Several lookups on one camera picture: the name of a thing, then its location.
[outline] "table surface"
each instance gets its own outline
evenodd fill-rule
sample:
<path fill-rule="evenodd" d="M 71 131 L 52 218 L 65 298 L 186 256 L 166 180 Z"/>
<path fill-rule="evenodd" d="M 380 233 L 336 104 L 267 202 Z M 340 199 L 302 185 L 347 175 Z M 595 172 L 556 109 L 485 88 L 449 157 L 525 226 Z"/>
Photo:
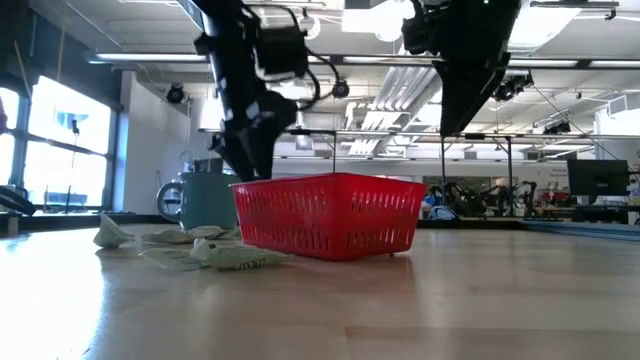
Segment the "table surface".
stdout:
<path fill-rule="evenodd" d="M 424 230 L 393 258 L 220 273 L 96 231 L 0 241 L 0 359 L 640 359 L 634 242 Z"/>

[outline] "pole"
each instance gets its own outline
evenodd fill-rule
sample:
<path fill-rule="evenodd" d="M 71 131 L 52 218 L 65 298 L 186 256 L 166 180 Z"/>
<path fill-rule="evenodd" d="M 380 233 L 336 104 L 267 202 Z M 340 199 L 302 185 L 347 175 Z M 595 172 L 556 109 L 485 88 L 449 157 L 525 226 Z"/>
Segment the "pole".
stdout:
<path fill-rule="evenodd" d="M 338 151 L 338 147 L 336 146 L 338 144 L 338 135 L 337 134 L 333 134 L 333 173 L 336 173 L 336 152 Z"/>
<path fill-rule="evenodd" d="M 447 196 L 445 191 L 445 185 L 447 184 L 447 175 L 445 173 L 445 164 L 444 164 L 444 136 L 440 138 L 440 160 L 442 161 L 442 204 L 447 205 Z"/>
<path fill-rule="evenodd" d="M 514 216 L 513 208 L 513 159 L 511 157 L 511 137 L 507 136 L 507 166 L 509 167 L 509 214 Z"/>

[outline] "plastic basket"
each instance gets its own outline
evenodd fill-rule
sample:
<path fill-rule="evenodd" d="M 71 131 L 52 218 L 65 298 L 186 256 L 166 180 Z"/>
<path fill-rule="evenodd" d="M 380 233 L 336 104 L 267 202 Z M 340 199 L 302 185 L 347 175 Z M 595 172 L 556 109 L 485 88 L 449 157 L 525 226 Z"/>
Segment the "plastic basket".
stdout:
<path fill-rule="evenodd" d="M 426 186 L 336 173 L 232 188 L 245 243 L 337 261 L 409 250 Z"/>

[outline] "red object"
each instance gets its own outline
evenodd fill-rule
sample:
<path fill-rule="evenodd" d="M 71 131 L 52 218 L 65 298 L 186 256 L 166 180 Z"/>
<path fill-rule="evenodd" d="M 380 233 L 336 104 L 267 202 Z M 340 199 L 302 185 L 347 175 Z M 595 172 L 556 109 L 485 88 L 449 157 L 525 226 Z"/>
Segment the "red object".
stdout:
<path fill-rule="evenodd" d="M 426 185 L 336 173 L 232 188 L 246 244 L 341 261 L 409 250 Z"/>

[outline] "ceiling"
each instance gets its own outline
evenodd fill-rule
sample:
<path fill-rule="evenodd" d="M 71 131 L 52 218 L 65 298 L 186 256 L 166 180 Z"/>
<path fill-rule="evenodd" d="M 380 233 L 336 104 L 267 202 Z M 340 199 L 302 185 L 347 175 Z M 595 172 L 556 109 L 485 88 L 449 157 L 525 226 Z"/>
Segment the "ceiling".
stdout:
<path fill-rule="evenodd" d="M 171 1 L 160 0 L 33 0 L 33 7 L 43 16 L 64 27 L 74 37 L 97 51 L 137 52 L 193 52 L 193 40 L 198 29 L 182 8 L 170 6 Z M 324 1 L 322 10 L 310 10 L 311 14 L 324 17 L 320 35 L 308 41 L 308 46 L 318 53 L 343 54 L 397 54 L 401 40 L 383 42 L 373 34 L 344 33 L 339 24 L 344 0 Z M 640 18 L 640 2 L 620 0 L 618 15 Z M 600 19 L 571 21 L 555 38 L 532 55 L 535 56 L 613 56 L 640 58 L 640 22 L 615 19 L 605 21 L 608 12 L 585 10 L 580 17 L 601 16 Z M 267 23 L 280 22 L 282 18 L 269 17 Z M 146 65 L 136 68 L 138 78 L 160 89 L 172 82 L 184 82 L 193 94 L 204 94 L 211 85 L 206 65 Z M 324 91 L 331 88 L 331 72 L 328 68 L 314 67 L 319 74 Z M 378 95 L 389 67 L 345 66 L 342 76 L 351 86 L 351 97 L 369 99 Z M 556 110 L 568 110 L 572 120 L 583 130 L 592 129 L 593 112 L 606 105 L 603 99 L 620 96 L 624 90 L 640 89 L 638 71 L 534 71 L 536 86 L 544 97 L 529 89 L 515 101 L 496 104 L 490 100 L 472 121 L 470 131 L 528 131 L 541 132 L 532 124 L 548 118 Z M 578 92 L 582 99 L 577 99 Z M 349 100 L 327 100 L 318 104 L 313 112 L 329 113 L 314 117 L 309 127 L 334 126 L 335 116 L 343 116 Z"/>

